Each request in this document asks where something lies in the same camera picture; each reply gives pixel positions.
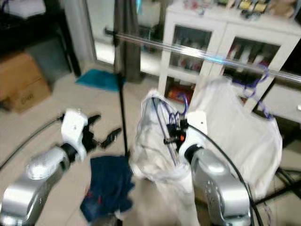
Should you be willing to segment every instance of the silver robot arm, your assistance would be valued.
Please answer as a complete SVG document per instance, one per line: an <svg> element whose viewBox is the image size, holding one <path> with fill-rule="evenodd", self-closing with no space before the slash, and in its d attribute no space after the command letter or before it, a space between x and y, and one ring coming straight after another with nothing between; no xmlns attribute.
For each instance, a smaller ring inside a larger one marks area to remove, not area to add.
<svg viewBox="0 0 301 226"><path fill-rule="evenodd" d="M121 129L114 130L103 142L94 140L89 131L100 115L87 118L67 110L61 127L63 145L54 146L32 158L20 178L4 192L0 204L0 225L32 226L43 210L51 189L74 161L83 161L87 153L100 146L106 148L115 141Z"/></svg>
<svg viewBox="0 0 301 226"><path fill-rule="evenodd" d="M188 113L187 123L207 134L204 112ZM206 196L212 223L219 226L250 225L250 202L246 188L223 161L206 149L205 140L204 136L188 127L179 156L191 165L193 183Z"/></svg>

